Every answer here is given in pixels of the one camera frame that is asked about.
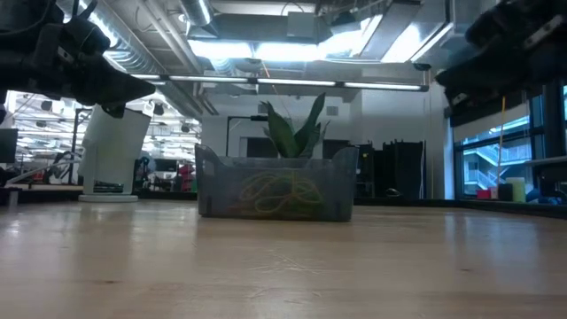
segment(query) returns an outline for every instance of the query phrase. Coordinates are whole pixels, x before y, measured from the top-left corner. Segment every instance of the monitor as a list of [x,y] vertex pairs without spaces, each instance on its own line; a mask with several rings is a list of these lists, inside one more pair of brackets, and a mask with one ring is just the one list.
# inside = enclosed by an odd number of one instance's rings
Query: monitor
[[0,128],[0,163],[16,162],[18,130],[16,128]]

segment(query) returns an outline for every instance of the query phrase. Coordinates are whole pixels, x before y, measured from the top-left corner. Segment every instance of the blurry black object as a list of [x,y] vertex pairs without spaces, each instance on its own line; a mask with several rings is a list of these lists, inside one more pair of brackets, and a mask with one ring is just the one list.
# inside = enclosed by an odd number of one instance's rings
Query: blurry black object
[[504,0],[482,14],[466,33],[477,53],[437,76],[451,110],[566,75],[566,15],[565,0]]
[[75,98],[121,118],[125,104],[155,92],[103,57],[110,40],[88,21],[97,0],[63,24],[55,0],[0,0],[0,104],[7,90]]
[[16,162],[16,149],[18,148],[18,130],[16,128],[0,129],[0,163],[12,164]]

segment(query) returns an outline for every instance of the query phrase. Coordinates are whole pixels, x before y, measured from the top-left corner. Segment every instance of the duct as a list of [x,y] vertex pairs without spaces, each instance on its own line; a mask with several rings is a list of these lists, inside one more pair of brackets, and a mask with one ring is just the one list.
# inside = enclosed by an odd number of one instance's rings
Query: duct
[[208,0],[180,0],[183,14],[192,26],[204,27],[213,21],[213,7]]
[[[57,0],[58,6],[70,17],[73,9],[73,0]],[[108,58],[116,61],[124,70],[130,74],[166,74],[167,70],[157,59],[145,48],[140,39],[132,32],[126,23],[114,12],[105,0],[99,0],[98,6],[91,15],[93,21],[108,36],[118,39],[113,49],[105,53]],[[159,90],[167,97],[171,104],[181,115],[200,119],[203,110],[198,102],[189,97],[177,83],[168,82],[160,86]]]
[[376,31],[362,50],[361,58],[382,59],[421,9],[421,1],[393,0]]
[[177,32],[177,29],[171,23],[171,21],[169,20],[169,18],[166,15],[166,13],[156,3],[156,0],[142,0],[143,5],[144,5],[145,1],[147,1],[148,4],[151,7],[150,8],[151,12],[148,12],[148,14],[151,15],[152,13],[154,13],[156,15],[156,18],[160,19],[161,23],[163,23],[166,26],[167,30],[169,30],[169,35],[162,34],[162,36],[168,37],[168,36],[171,35],[171,37],[173,37],[174,40],[177,42],[177,45],[179,45],[179,47],[181,48],[185,57],[187,57],[187,59],[190,61],[191,71],[195,72],[197,74],[202,74],[203,70],[201,70],[201,67],[200,67],[200,64],[197,60],[197,57],[195,56],[195,54],[191,50],[189,44],[187,43],[187,40],[183,39],[179,35],[179,33]]
[[[311,36],[295,37],[289,34],[287,16],[262,16],[252,14],[221,14],[214,17],[214,24],[224,41],[250,43],[313,43],[318,44],[332,36],[323,18],[315,17]],[[193,27],[187,34],[189,39],[218,40],[204,29]]]

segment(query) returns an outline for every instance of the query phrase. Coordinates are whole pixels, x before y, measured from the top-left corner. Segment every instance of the red object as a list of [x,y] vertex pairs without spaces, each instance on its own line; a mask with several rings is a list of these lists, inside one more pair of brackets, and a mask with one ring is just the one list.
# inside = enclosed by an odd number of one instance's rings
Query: red object
[[490,191],[477,191],[477,199],[490,199]]

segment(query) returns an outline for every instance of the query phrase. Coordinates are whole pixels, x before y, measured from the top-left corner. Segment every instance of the white wall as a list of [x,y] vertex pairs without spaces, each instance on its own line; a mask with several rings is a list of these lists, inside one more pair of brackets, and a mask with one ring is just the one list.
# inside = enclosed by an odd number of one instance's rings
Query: white wall
[[362,92],[362,142],[372,141],[382,150],[394,140],[423,141],[427,93],[364,90]]
[[351,102],[350,112],[350,141],[352,144],[363,144],[364,141],[364,125],[362,124],[362,90],[358,92]]
[[443,114],[443,88],[433,83],[429,92],[364,90],[361,97],[361,115],[351,113],[353,131],[362,126],[361,133],[353,133],[361,135],[358,143],[371,141],[381,150],[394,140],[425,141],[427,197],[453,198],[453,135]]

